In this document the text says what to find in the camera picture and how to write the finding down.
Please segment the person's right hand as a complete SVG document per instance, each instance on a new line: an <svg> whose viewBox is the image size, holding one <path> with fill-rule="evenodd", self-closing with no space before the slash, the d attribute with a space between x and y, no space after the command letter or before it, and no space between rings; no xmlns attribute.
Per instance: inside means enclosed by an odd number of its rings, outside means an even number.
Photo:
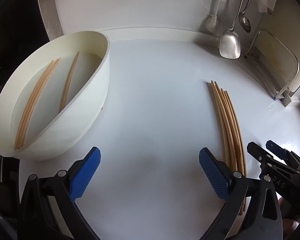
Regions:
<svg viewBox="0 0 300 240"><path fill-rule="evenodd" d="M290 235L295 231L295 229L298 227L299 223L296 220L292 219L283 219L282 220L282 228L283 233L285 235Z"/></svg>

